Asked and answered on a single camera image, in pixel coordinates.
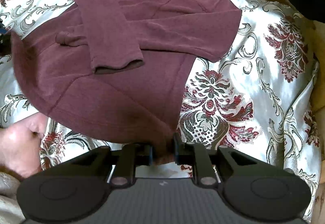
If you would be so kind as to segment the bare human hand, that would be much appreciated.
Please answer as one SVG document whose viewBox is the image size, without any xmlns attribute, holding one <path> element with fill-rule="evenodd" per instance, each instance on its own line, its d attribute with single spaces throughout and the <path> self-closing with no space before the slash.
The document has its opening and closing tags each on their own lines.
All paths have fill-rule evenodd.
<svg viewBox="0 0 325 224">
<path fill-rule="evenodd" d="M 40 145 L 48 117 L 38 112 L 1 129 L 1 170 L 18 180 L 41 171 Z"/>
</svg>

